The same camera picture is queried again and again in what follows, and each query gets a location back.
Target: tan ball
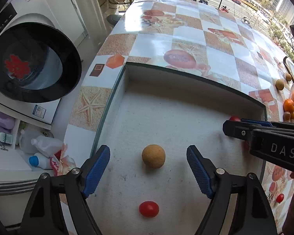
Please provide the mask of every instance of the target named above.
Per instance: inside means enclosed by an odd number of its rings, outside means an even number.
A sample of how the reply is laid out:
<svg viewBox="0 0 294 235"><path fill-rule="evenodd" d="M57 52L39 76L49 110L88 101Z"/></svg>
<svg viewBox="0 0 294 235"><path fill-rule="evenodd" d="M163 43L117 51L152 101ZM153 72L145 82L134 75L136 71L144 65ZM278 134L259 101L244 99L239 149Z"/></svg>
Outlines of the tan ball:
<svg viewBox="0 0 294 235"><path fill-rule="evenodd" d="M159 145L149 145L144 148L142 159L148 167L158 169L165 163L165 151Z"/></svg>
<svg viewBox="0 0 294 235"><path fill-rule="evenodd" d="M290 82L290 81L292 80L292 76L291 76L291 74L286 73L286 75L285 75L285 79L286 79L287 82Z"/></svg>
<svg viewBox="0 0 294 235"><path fill-rule="evenodd" d="M283 80L277 80L277 81L276 81L276 88L277 88L278 90L280 90L280 91L283 90L283 88L284 88Z"/></svg>

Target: metal rod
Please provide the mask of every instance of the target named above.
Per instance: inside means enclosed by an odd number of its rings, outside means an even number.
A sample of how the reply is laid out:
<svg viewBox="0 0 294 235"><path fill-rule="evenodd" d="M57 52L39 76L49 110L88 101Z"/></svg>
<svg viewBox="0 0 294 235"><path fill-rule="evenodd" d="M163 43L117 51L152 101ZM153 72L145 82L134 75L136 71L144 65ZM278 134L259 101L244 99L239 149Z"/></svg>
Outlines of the metal rod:
<svg viewBox="0 0 294 235"><path fill-rule="evenodd" d="M219 7L218 7L218 9L220 9L221 3L222 3L222 0L220 1L220 4L219 4Z"/></svg>

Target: metal screw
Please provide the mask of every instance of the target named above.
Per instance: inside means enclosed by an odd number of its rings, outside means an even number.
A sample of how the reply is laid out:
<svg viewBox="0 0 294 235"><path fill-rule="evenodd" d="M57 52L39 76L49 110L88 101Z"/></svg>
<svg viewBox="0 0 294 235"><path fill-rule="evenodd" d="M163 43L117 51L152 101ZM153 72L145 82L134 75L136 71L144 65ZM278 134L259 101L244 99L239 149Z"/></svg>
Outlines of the metal screw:
<svg viewBox="0 0 294 235"><path fill-rule="evenodd" d="M249 178L254 179L255 178L255 174L254 173L249 173L248 174Z"/></svg>
<svg viewBox="0 0 294 235"><path fill-rule="evenodd" d="M5 148L4 143L1 143L1 142L0 142L0 149L4 151L9 151L8 149Z"/></svg>
<svg viewBox="0 0 294 235"><path fill-rule="evenodd" d="M74 168L74 169L72 169L72 173L73 174L79 174L80 173L80 169L79 168Z"/></svg>
<svg viewBox="0 0 294 235"><path fill-rule="evenodd" d="M221 174L221 175L225 173L224 169L222 169L222 168L217 168L216 171L218 174Z"/></svg>
<svg viewBox="0 0 294 235"><path fill-rule="evenodd" d="M44 172L43 174L40 175L40 178L45 179L48 177L48 173Z"/></svg>

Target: red cherry tomato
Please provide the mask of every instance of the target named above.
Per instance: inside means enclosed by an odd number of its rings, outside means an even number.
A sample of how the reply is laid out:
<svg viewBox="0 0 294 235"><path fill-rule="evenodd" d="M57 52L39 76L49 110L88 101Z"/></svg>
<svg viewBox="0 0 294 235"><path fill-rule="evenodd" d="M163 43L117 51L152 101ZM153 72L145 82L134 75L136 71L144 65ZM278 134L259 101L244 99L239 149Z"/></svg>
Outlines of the red cherry tomato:
<svg viewBox="0 0 294 235"><path fill-rule="evenodd" d="M284 200L284 194L279 194L278 197L276 198L277 203L281 203Z"/></svg>
<svg viewBox="0 0 294 235"><path fill-rule="evenodd" d="M145 217L155 217L159 213L159 206L155 202L143 202L140 204L140 213Z"/></svg>
<svg viewBox="0 0 294 235"><path fill-rule="evenodd" d="M231 121L237 121L237 122L240 122L241 121L241 119L239 117L237 117L237 116L232 116L232 117L230 117L229 120L231 120Z"/></svg>

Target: tree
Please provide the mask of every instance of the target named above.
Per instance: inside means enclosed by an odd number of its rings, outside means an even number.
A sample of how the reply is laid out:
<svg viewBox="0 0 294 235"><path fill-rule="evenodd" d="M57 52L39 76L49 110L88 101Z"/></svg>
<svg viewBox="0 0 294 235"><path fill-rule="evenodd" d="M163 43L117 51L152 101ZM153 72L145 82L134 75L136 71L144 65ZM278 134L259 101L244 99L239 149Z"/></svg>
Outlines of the tree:
<svg viewBox="0 0 294 235"><path fill-rule="evenodd" d="M271 5L271 3L268 0L261 0L260 5L265 8L268 9Z"/></svg>
<svg viewBox="0 0 294 235"><path fill-rule="evenodd" d="M288 22L286 21L285 17L283 17L283 15L279 12L275 13L275 18L283 25L285 25L286 27L289 26Z"/></svg>
<svg viewBox="0 0 294 235"><path fill-rule="evenodd" d="M292 49L292 46L289 44L289 42L285 39L280 28L274 23L269 25L269 37L271 38L272 42L280 47L294 63L294 50Z"/></svg>

